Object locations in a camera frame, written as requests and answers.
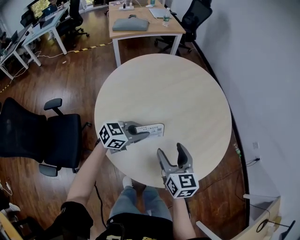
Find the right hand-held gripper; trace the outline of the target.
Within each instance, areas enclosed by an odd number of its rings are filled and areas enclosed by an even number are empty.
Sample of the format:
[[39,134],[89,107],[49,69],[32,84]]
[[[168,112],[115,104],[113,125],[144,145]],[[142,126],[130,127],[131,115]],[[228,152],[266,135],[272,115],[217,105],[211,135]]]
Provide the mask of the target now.
[[178,166],[172,165],[160,148],[157,150],[157,157],[162,168],[162,178],[166,190],[173,199],[189,198],[199,189],[198,177],[193,171],[193,159],[189,151],[179,142],[176,146]]

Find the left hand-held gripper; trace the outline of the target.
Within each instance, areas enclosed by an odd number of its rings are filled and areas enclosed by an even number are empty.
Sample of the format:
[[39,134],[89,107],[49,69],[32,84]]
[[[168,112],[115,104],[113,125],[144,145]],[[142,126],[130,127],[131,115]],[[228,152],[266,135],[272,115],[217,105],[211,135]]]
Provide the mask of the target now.
[[105,122],[99,132],[99,137],[102,145],[110,150],[110,153],[116,153],[127,150],[126,144],[137,143],[147,138],[149,132],[141,132],[137,134],[136,128],[140,127],[141,124],[134,121],[123,122],[124,129],[122,128],[121,122]]

